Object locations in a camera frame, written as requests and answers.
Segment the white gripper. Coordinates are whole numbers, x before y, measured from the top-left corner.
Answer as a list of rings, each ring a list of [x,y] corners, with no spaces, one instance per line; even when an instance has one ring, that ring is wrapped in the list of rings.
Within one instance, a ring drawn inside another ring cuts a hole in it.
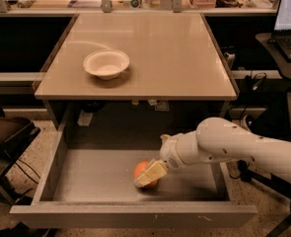
[[[159,181],[168,173],[168,167],[178,169],[208,162],[208,154],[199,148],[194,131],[176,135],[163,134],[161,140],[160,157],[163,161],[155,159],[148,161],[145,170],[134,178],[134,185],[137,188],[145,188],[151,182]]]

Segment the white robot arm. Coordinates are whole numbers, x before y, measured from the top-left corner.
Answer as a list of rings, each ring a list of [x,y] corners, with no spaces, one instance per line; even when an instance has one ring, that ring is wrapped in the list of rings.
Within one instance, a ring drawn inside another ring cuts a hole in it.
[[[196,130],[163,134],[160,158],[134,179],[138,188],[166,176],[171,169],[204,163],[249,160],[291,184],[291,142],[253,134],[223,118],[207,118]]]

